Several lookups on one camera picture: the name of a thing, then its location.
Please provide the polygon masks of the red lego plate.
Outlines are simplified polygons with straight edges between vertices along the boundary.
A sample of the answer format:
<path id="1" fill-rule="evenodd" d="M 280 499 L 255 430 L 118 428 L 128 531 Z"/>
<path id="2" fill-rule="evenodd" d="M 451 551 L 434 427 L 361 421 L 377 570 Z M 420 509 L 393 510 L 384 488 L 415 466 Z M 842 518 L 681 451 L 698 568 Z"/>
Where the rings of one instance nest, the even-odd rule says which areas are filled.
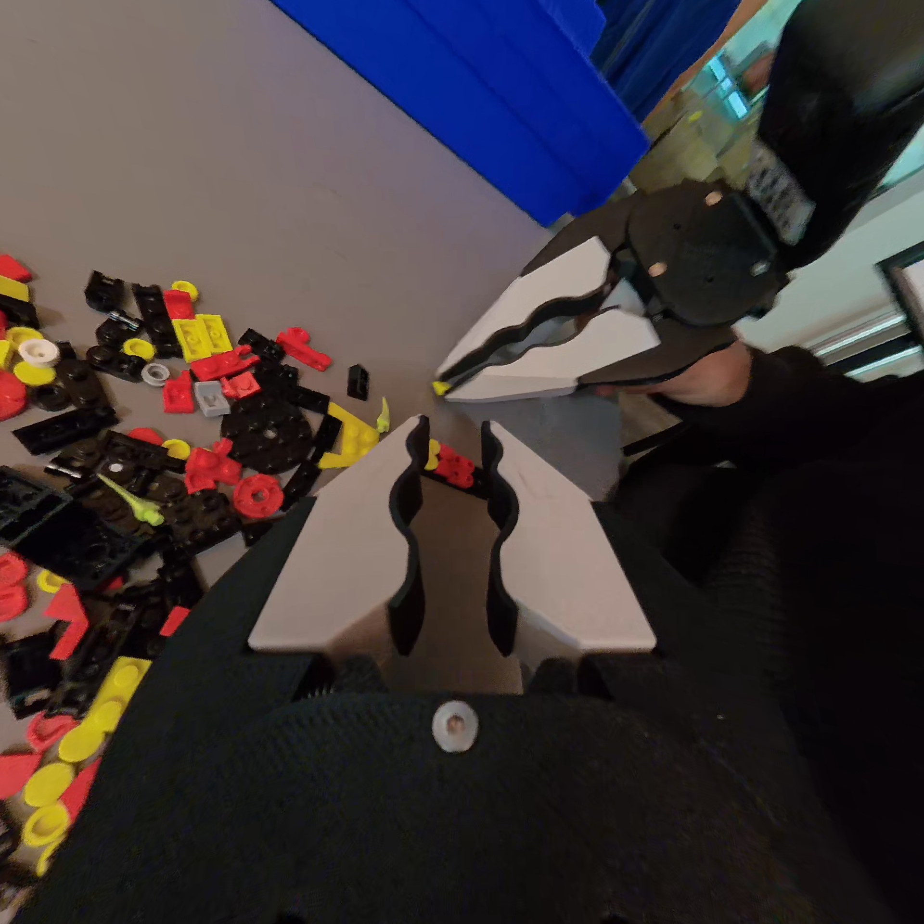
<path id="1" fill-rule="evenodd" d="M 450 446 L 440 444 L 437 464 L 432 473 L 446 484 L 463 491 L 472 489 L 476 482 L 476 465 L 467 456 L 461 456 Z"/>

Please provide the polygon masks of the person's right hand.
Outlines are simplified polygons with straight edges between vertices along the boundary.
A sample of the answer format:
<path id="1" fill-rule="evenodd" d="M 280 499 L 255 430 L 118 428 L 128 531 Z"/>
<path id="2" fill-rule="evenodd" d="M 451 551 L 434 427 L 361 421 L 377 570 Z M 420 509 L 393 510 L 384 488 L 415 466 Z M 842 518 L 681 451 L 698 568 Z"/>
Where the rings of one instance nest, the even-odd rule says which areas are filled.
<path id="1" fill-rule="evenodd" d="M 737 403 L 747 391 L 753 354 L 736 341 L 732 346 L 710 353 L 675 377 L 655 385 L 596 385 L 595 395 L 609 398 L 621 394 L 664 398 L 705 408 L 723 408 Z"/>

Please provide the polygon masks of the black framed screen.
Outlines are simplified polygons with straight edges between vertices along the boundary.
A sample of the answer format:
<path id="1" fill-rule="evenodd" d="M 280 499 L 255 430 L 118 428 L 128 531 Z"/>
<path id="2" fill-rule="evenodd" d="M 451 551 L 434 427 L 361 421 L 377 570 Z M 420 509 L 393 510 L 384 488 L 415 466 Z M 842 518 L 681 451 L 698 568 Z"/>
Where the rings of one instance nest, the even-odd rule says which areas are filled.
<path id="1" fill-rule="evenodd" d="M 923 335 L 923 242 L 876 264 L 910 325 Z"/>

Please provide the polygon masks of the pile of lego pieces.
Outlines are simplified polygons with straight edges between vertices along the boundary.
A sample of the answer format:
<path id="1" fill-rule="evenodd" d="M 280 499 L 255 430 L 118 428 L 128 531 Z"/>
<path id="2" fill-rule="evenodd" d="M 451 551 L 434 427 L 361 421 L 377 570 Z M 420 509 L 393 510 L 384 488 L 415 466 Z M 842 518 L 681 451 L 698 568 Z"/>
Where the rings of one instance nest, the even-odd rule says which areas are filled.
<path id="1" fill-rule="evenodd" d="M 415 415 L 425 414 L 405 422 Z M 377 443 L 355 463 L 402 424 L 374 427 Z M 250 632 L 319 491 L 264 517 L 272 528 L 186 606 L 195 534 L 214 530 L 215 514 L 243 524 L 220 487 L 246 477 L 191 492 L 169 452 L 146 464 L 164 445 L 140 441 L 139 454 L 111 459 L 103 449 L 125 449 L 120 434 L 93 435 L 98 464 L 83 473 L 131 509 L 106 471 L 128 471 L 113 485 L 133 498 L 142 471 L 138 499 L 164 517 L 132 517 L 147 535 L 2 467 L 2 498 L 33 493 L 22 512 L 2 504 L 5 553 L 63 578 L 57 592 L 80 608 L 68 620 L 66 603 L 47 606 L 40 635 L 54 644 L 42 654 L 58 683 L 29 716 L 75 724 L 45 749 L 2 751 L 39 758 L 2 798 L 2 898 L 19 900 L 2 904 L 9 921 L 499 918 L 518 896 L 517 861 L 539 858 L 529 839 L 540 818 L 519 828 L 520 813 L 557 779 L 533 777 L 515 737 L 581 702 L 395 690 L 390 663 L 410 655 L 335 664 L 253 651 Z M 425 615 L 410 654 L 433 605 L 414 527 L 425 509 L 423 496 L 411 528 Z"/>

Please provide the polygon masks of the black glossy object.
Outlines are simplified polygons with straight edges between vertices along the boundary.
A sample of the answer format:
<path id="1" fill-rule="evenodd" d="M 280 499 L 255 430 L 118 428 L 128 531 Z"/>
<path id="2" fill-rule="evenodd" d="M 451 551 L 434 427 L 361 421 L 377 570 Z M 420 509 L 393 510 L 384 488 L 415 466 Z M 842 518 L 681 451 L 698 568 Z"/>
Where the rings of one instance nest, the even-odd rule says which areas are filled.
<path id="1" fill-rule="evenodd" d="M 804 1 L 781 34 L 746 192 L 786 271 L 843 236 L 923 119 L 921 1 Z"/>

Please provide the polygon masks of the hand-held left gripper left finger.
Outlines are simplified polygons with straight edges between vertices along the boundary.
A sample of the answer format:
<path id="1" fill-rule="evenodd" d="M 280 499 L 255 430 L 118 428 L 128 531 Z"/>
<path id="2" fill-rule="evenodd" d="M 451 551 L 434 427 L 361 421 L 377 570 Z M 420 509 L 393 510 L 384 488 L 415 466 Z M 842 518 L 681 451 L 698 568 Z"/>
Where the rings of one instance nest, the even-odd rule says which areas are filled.
<path id="1" fill-rule="evenodd" d="M 430 421 L 410 417 L 325 485 L 248 637 L 262 653 L 386 664 L 413 651 L 424 623 L 420 547 Z"/>

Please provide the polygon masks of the cardboard box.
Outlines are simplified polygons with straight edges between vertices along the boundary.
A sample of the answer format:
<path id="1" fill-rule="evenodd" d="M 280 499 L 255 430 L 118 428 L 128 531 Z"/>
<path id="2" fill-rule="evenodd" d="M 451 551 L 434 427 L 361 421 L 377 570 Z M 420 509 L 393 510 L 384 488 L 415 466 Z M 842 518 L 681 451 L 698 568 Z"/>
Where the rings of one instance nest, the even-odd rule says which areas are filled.
<path id="1" fill-rule="evenodd" d="M 652 146 L 630 171 L 630 183 L 646 193 L 685 179 L 722 180 L 743 190 L 765 95 L 766 90 L 753 99 L 720 88 L 679 91 L 646 118 L 643 128 Z"/>

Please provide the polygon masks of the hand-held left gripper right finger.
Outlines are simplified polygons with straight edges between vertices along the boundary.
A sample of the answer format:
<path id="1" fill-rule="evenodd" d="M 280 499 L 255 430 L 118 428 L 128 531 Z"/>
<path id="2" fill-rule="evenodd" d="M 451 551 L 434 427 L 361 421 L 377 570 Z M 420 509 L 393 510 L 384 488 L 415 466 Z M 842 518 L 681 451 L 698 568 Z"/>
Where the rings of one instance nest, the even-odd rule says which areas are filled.
<path id="1" fill-rule="evenodd" d="M 594 502 L 493 421 L 480 430 L 498 532 L 486 599 L 494 647 L 530 672 L 549 659 L 648 654 L 657 640 Z"/>

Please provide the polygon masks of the person's right forearm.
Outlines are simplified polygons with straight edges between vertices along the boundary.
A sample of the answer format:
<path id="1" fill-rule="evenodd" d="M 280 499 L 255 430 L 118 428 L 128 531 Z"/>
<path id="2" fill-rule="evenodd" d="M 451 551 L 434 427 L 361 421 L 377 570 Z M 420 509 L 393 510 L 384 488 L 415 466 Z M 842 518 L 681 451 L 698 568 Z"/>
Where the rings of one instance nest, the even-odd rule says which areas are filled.
<path id="1" fill-rule="evenodd" d="M 753 354 L 743 399 L 723 408 L 664 398 L 654 403 L 678 419 L 681 432 L 621 477 L 615 498 L 677 468 L 729 463 L 759 479 L 802 464 L 847 458 L 896 437 L 922 444 L 923 373 L 861 383 L 838 374 L 801 347 Z"/>

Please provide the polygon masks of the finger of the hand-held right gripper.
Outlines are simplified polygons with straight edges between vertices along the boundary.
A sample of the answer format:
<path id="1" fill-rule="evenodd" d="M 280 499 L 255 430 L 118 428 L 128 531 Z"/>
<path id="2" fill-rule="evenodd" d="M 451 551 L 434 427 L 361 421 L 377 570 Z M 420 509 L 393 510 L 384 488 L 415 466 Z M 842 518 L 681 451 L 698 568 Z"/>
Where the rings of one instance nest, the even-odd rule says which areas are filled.
<path id="1" fill-rule="evenodd" d="M 653 322 L 626 308 L 593 316 L 578 334 L 558 345 L 529 348 L 512 362 L 492 365 L 445 395 L 448 402 L 504 402 L 558 398 L 577 389 L 581 377 L 659 346 Z"/>
<path id="2" fill-rule="evenodd" d="M 540 268 L 517 277 L 453 347 L 436 372 L 449 382 L 467 375 L 496 351 L 521 342 L 548 317 L 595 299 L 613 254 L 593 237 Z"/>

